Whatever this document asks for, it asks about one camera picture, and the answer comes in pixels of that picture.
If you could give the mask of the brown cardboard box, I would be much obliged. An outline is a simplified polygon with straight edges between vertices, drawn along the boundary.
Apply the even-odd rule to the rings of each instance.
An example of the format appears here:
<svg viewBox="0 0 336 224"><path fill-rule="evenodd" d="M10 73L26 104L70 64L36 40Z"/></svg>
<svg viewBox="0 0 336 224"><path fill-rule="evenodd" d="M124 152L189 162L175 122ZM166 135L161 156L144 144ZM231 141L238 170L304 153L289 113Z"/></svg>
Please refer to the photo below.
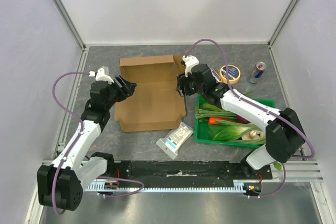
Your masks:
<svg viewBox="0 0 336 224"><path fill-rule="evenodd" d="M122 77L136 83L134 94L115 107L114 119L123 132L171 130L186 115L177 92L177 75L184 73L181 55L122 58Z"/></svg>

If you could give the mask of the white plastic packet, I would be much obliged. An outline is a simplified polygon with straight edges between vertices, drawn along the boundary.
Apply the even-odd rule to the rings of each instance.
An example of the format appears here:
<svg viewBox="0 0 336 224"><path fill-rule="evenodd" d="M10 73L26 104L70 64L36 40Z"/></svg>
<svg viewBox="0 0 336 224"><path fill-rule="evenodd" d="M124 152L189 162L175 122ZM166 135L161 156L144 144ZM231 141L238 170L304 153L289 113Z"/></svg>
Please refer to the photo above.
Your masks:
<svg viewBox="0 0 336 224"><path fill-rule="evenodd" d="M158 139L156 145L163 150L172 160L178 156L182 144L193 135L194 130L181 122L178 128L171 130L166 137Z"/></svg>

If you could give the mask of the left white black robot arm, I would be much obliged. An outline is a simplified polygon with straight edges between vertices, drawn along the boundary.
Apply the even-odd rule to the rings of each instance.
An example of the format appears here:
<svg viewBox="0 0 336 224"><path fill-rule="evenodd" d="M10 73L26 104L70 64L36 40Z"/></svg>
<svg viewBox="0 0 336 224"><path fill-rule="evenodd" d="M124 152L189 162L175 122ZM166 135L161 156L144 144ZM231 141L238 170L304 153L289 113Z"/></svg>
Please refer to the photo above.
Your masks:
<svg viewBox="0 0 336 224"><path fill-rule="evenodd" d="M131 97L137 84L120 75L112 78L102 71L99 69L87 73L95 80L91 84L90 98L82 115L65 109L79 121L69 143L50 165L41 165L37 171L39 203L53 208L59 216L66 210L74 211L78 208L84 189L96 178L100 175L111 178L115 173L110 154L97 154L86 164L82 160L107 125L110 109Z"/></svg>

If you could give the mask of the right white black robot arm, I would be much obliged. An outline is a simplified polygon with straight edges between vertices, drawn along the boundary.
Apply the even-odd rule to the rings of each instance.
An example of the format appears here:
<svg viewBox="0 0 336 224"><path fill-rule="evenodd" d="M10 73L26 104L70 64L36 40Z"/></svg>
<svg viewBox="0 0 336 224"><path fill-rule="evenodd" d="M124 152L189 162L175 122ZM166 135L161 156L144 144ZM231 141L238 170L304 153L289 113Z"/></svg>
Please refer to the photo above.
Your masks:
<svg viewBox="0 0 336 224"><path fill-rule="evenodd" d="M254 178L261 168L274 162L286 163L306 143L300 120L293 109L283 111L265 106L220 82L219 76L203 63L182 63L185 72L177 76L181 96L200 94L206 102L233 112L266 134L266 142L246 157L241 174Z"/></svg>

